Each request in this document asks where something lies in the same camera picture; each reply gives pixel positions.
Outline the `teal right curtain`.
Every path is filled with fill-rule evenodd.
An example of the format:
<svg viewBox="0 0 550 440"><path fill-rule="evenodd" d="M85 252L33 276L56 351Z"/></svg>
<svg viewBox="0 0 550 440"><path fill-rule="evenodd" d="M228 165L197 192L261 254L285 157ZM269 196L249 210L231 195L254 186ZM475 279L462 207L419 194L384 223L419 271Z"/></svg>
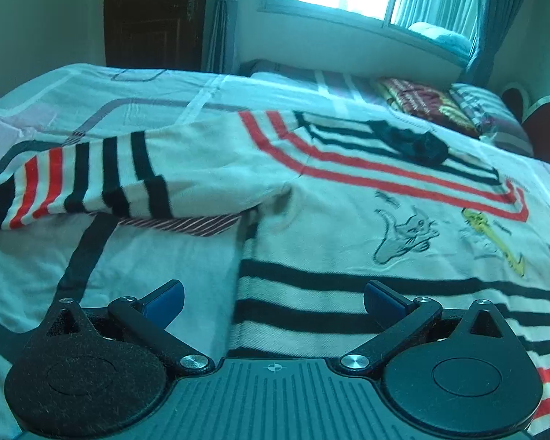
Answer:
<svg viewBox="0 0 550 440"><path fill-rule="evenodd" d="M506 39L524 0L479 0L477 35L459 82L484 88L491 77L497 52Z"/></svg>

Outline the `striped cream knit sweater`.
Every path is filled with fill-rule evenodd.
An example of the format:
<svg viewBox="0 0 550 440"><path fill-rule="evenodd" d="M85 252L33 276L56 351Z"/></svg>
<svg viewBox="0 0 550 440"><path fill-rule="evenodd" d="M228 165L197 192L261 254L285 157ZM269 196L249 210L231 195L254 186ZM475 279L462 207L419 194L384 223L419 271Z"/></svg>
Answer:
<svg viewBox="0 0 550 440"><path fill-rule="evenodd" d="M14 345L51 303L178 278L180 336L231 356L339 356L363 287L492 300L543 380L550 439L550 190L521 158L393 121L242 111L25 151L0 171L0 439Z"/></svg>

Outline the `folded cloth on windowsill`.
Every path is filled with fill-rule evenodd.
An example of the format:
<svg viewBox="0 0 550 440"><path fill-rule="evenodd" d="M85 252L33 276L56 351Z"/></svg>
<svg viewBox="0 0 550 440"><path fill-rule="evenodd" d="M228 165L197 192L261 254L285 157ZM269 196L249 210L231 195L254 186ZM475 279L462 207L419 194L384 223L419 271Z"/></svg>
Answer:
<svg viewBox="0 0 550 440"><path fill-rule="evenodd" d="M472 44L466 36L446 28L426 22L415 22L408 27L408 30L432 40L438 46L461 58L469 57L472 51Z"/></svg>

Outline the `teal left curtain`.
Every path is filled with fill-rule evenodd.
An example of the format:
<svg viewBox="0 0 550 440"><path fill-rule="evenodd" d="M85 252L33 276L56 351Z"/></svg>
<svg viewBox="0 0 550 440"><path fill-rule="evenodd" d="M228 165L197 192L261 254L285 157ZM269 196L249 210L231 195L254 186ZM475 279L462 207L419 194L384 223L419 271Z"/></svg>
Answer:
<svg viewBox="0 0 550 440"><path fill-rule="evenodd" d="M213 0L212 19L203 69L214 74L230 74L236 59L238 0Z"/></svg>

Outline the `dark red folded blanket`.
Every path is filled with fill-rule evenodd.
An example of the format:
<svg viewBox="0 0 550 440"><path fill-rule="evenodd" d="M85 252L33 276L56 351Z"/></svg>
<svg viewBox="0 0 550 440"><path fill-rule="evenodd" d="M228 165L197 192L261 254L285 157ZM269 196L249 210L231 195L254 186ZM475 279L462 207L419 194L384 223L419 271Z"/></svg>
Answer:
<svg viewBox="0 0 550 440"><path fill-rule="evenodd" d="M395 77L378 78L373 82L373 87L395 110L471 138L479 138L471 119L450 95L437 88Z"/></svg>

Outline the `patterned white bed sheet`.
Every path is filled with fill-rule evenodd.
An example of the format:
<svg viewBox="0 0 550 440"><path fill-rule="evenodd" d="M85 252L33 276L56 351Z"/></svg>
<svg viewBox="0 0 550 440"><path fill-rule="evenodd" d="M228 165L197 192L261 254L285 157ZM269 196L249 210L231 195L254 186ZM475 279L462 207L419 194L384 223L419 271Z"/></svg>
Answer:
<svg viewBox="0 0 550 440"><path fill-rule="evenodd" d="M52 70L0 99L0 171L30 149L106 137L126 124L154 130L242 111L299 111L325 118L393 121L423 133L458 137L475 145L485 156L501 152L521 158L550 190L550 166L368 103L354 92L339 96L250 77L177 70L121 70L87 64ZM184 286L178 278L166 282L171 280ZM123 296L143 298L162 285L141 296L125 294L110 302ZM110 302L99 306L79 304L83 308L101 308ZM180 327L186 319L186 302L184 287L184 309L167 330L197 349L180 336ZM366 308L364 312L367 326L373 329L366 342L381 329L371 322ZM40 323L14 345L11 367ZM178 380L166 401L150 416L109 437L538 439L532 435L532 423L525 436L428 436L416 432L391 418L367 379L340 373L340 357L349 351L339 356L209 356L214 362L211 373Z"/></svg>

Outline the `striped grey pillow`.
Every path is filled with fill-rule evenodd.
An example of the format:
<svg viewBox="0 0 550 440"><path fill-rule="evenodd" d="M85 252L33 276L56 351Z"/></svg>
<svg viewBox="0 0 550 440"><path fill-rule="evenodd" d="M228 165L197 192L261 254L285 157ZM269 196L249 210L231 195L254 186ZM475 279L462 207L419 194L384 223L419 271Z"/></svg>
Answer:
<svg viewBox="0 0 550 440"><path fill-rule="evenodd" d="M496 94L459 82L451 85L450 94L473 122L481 141L518 155L534 155L522 124Z"/></svg>

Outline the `teal curtain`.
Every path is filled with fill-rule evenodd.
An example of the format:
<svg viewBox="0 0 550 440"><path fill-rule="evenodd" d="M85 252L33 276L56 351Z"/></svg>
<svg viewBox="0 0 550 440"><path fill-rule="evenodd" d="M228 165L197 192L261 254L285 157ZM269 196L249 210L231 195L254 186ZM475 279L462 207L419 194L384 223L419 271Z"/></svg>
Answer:
<svg viewBox="0 0 550 440"><path fill-rule="evenodd" d="M212 19L203 69L214 74L230 74L236 59L238 0L213 0Z"/></svg>
<svg viewBox="0 0 550 440"><path fill-rule="evenodd" d="M497 52L506 39L524 0L479 0L477 35L459 82L484 88L491 77Z"/></svg>

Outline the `dark red headboard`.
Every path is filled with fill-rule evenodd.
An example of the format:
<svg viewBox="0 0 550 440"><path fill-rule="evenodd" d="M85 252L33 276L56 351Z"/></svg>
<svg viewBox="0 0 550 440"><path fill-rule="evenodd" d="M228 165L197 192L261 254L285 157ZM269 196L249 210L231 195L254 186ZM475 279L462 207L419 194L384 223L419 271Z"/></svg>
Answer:
<svg viewBox="0 0 550 440"><path fill-rule="evenodd" d="M550 95L532 102L518 83L507 84L500 97L510 112L522 122L532 143L533 156L550 164Z"/></svg>

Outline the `dark wooden door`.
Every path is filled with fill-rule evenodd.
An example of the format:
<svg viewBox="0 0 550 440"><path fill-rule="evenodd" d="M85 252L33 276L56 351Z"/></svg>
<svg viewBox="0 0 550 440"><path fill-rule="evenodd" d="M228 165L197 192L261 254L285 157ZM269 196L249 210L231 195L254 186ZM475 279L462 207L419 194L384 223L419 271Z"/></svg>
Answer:
<svg viewBox="0 0 550 440"><path fill-rule="evenodd" d="M104 0L106 65L201 69L206 0Z"/></svg>

